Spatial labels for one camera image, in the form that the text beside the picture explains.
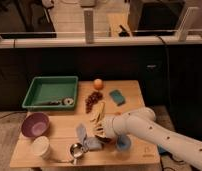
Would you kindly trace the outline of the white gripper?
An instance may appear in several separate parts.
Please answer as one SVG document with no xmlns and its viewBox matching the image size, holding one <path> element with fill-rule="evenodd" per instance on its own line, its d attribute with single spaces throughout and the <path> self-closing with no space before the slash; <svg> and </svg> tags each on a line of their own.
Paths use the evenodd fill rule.
<svg viewBox="0 0 202 171">
<path fill-rule="evenodd" d="M 124 118 L 118 115 L 107 115 L 94 127 L 94 134 L 103 141 L 116 139 L 124 133 Z"/>
</svg>

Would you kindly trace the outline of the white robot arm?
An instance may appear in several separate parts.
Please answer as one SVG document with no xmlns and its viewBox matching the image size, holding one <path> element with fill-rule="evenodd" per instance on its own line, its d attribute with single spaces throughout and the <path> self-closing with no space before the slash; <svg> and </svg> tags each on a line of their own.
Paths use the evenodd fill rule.
<svg viewBox="0 0 202 171">
<path fill-rule="evenodd" d="M 149 107 L 121 115 L 105 115 L 95 128 L 102 131 L 104 138 L 130 134 L 156 144 L 202 171 L 202 142 L 160 126 L 156 123 L 155 112 Z"/>
</svg>

